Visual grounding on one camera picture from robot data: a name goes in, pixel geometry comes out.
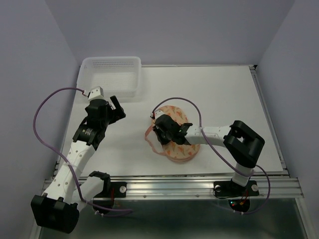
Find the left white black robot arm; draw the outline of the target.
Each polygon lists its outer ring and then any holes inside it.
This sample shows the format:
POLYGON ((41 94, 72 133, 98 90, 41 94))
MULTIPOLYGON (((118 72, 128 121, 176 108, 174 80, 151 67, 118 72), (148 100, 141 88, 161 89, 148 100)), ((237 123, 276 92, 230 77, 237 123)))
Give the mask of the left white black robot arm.
POLYGON ((107 173, 93 171, 83 184, 78 181, 104 139, 107 127, 126 116, 117 97, 110 99, 108 102, 102 97, 90 98, 85 108, 87 115, 75 131, 69 152, 63 157, 64 163, 43 194, 35 195, 31 200, 38 226, 69 234, 74 230, 81 210, 91 205, 95 196, 113 196, 114 189, 107 173))

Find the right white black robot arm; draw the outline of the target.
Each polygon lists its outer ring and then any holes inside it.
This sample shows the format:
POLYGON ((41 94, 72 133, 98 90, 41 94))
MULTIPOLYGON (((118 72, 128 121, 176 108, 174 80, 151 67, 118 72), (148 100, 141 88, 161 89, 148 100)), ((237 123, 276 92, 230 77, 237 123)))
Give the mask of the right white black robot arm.
POLYGON ((153 131, 161 145, 174 142, 177 145, 206 144, 226 148, 236 161, 236 166, 222 160, 234 170, 229 188, 234 194, 247 189, 250 177, 265 145, 265 140, 240 120, 230 126, 202 127, 192 123, 178 124, 171 116, 159 111, 154 113, 153 131))

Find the floral orange laundry bag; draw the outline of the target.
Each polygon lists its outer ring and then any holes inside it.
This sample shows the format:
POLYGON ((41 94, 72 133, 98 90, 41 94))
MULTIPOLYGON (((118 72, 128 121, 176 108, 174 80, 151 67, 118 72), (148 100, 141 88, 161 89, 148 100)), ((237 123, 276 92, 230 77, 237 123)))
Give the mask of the floral orange laundry bag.
MULTIPOLYGON (((183 124, 188 122, 188 118, 184 111, 176 106, 162 106, 156 111, 161 110, 164 114, 170 116, 178 124, 183 124)), ((164 156, 167 159, 176 162, 183 163, 191 160, 196 156, 200 150, 200 144, 194 145, 178 145, 174 142, 170 142, 167 145, 161 145, 157 139, 155 132, 153 131, 153 126, 155 125, 155 120, 151 120, 150 127, 145 132, 145 141, 149 144, 152 151, 155 154, 164 156)))

